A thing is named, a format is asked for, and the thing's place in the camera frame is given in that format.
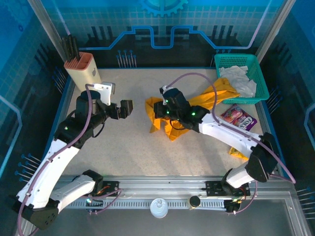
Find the orange cloth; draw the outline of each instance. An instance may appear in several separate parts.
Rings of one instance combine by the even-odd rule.
[[[228,79],[226,78],[219,78],[214,83],[217,89],[218,101],[217,104],[222,102],[225,99],[238,97],[239,93],[230,85]],[[161,129],[161,123],[165,121],[165,133],[171,141],[174,141],[182,134],[187,133],[189,130],[176,130],[173,129],[171,124],[169,123],[169,119],[164,118],[155,118],[155,113],[153,111],[153,104],[156,102],[160,102],[163,99],[159,97],[150,97],[146,100],[146,112],[148,117],[152,122],[150,133],[153,133],[157,130]],[[215,93],[213,92],[212,86],[209,86],[203,93],[197,97],[193,97],[192,99],[188,100],[191,106],[202,106],[207,109],[212,109],[215,100]],[[183,128],[182,125],[178,121],[172,121],[172,125],[175,128]]]

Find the black bracket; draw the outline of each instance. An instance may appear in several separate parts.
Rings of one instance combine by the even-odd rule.
[[[231,194],[227,194],[223,188],[221,181],[206,181],[206,188],[203,188],[202,190],[206,190],[207,192],[207,197],[224,197],[224,196],[231,196]],[[241,186],[241,188],[245,191],[246,196],[250,196],[250,188],[248,183],[245,183]],[[244,196],[243,191],[238,188],[233,191],[232,196],[234,197],[242,197]]]
[[[119,189],[119,182],[118,181],[103,181],[103,186],[102,188],[106,187],[106,186],[109,186],[108,188],[105,188],[104,189],[104,192],[102,192],[101,195],[98,195],[98,196],[102,196],[102,195],[105,195],[105,194],[108,194],[108,193],[111,193],[117,189]],[[111,197],[116,197],[118,195],[118,192],[117,193],[113,193],[112,195],[110,195]]]

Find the gear logo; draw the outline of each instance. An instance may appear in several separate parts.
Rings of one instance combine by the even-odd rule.
[[[177,14],[177,11],[183,9],[183,5],[188,3],[188,0],[139,0],[139,2],[148,14],[164,17],[171,16],[171,13]]]

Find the beige holder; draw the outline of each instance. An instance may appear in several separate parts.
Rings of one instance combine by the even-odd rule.
[[[74,58],[71,62],[66,61],[63,66],[76,86],[85,91],[85,84],[100,84],[101,81],[93,54],[80,52],[80,57],[79,61]]]

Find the metal slot plate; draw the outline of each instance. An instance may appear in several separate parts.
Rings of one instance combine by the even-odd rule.
[[[87,206],[85,199],[78,199],[69,204],[67,209],[103,209],[108,206],[113,200],[102,200],[103,205],[100,206],[100,202],[93,202]],[[150,209],[150,205],[153,199],[117,199],[109,209]],[[166,200],[169,209],[189,209],[188,200],[186,199],[167,199]],[[207,210],[225,210],[224,200],[217,199],[201,199],[200,207],[196,209]]]

